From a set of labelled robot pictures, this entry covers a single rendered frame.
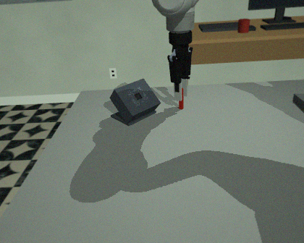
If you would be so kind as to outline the dark grey sloped panel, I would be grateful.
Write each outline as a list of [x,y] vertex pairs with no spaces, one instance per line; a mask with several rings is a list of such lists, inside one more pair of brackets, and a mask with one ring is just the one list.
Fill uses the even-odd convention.
[[118,110],[111,117],[127,126],[155,114],[161,103],[144,78],[114,89],[110,99]]

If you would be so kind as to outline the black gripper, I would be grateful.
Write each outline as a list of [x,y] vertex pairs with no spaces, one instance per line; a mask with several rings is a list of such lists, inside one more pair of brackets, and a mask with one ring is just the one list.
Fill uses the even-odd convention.
[[174,83],[174,99],[182,100],[187,97],[187,79],[190,79],[191,57],[193,47],[188,44],[192,42],[192,31],[188,33],[169,32],[169,43],[172,44],[172,54],[168,55],[171,82]]

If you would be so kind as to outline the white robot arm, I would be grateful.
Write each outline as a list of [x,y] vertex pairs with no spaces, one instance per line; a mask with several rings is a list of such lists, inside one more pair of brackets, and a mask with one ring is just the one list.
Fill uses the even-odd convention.
[[194,29],[195,5],[198,1],[152,0],[155,8],[166,17],[166,29],[171,33],[188,33]]

